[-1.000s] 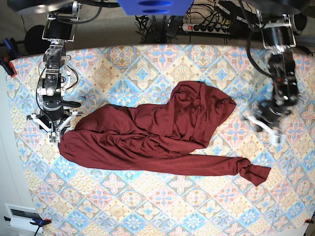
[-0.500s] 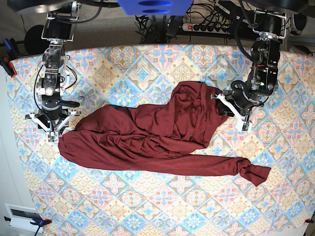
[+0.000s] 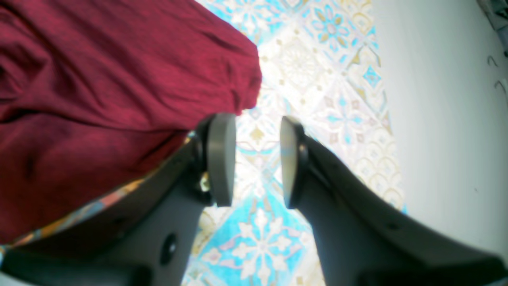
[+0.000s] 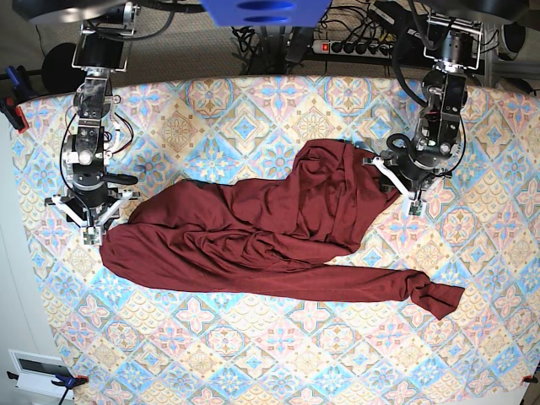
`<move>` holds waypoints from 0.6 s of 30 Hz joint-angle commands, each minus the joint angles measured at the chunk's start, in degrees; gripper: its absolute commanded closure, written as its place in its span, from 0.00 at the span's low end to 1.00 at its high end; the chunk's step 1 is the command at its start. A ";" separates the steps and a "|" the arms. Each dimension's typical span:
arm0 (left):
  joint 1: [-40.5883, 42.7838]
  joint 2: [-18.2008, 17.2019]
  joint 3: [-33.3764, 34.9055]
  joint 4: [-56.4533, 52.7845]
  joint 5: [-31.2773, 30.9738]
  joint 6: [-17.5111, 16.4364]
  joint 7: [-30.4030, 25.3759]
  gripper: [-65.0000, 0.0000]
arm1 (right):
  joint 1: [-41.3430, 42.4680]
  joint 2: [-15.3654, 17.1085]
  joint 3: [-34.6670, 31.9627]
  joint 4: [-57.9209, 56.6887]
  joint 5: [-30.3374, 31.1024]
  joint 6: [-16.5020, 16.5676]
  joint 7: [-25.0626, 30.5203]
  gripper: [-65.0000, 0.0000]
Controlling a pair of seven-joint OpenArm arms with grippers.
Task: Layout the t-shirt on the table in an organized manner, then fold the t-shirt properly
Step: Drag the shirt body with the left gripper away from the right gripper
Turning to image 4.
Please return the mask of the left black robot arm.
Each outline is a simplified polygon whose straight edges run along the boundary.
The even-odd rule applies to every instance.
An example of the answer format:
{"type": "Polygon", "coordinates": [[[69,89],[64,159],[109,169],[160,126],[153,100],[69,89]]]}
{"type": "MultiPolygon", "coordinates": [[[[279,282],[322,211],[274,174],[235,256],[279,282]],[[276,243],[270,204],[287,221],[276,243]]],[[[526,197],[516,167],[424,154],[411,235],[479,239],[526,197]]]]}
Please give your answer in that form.
{"type": "Polygon", "coordinates": [[[419,15],[413,8],[397,24],[392,69],[402,90],[421,110],[414,135],[392,134],[386,140],[388,151],[374,164],[401,194],[417,202],[433,180],[451,176],[451,169],[441,170],[439,165],[464,153],[466,135],[460,125],[467,102],[465,72],[479,67],[483,24],[440,13],[419,15]],[[422,81],[422,96],[402,75],[400,58],[407,37],[419,39],[424,56],[434,63],[422,81]]]}

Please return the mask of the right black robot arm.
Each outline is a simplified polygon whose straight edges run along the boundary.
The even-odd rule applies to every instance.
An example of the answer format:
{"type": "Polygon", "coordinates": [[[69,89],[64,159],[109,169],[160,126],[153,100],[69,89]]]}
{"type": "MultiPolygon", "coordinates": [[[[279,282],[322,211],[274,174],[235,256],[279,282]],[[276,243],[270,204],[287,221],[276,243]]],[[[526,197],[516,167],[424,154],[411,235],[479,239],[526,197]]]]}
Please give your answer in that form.
{"type": "Polygon", "coordinates": [[[114,97],[111,74],[124,72],[129,51],[124,49],[134,35],[138,7],[121,3],[81,24],[81,35],[72,66],[85,72],[83,83],[73,97],[77,123],[73,134],[65,132],[59,168],[67,194],[51,199],[81,228],[105,226],[124,196],[109,183],[134,183],[129,175],[111,175],[106,166],[112,158],[106,144],[102,120],[112,113],[114,97]]]}

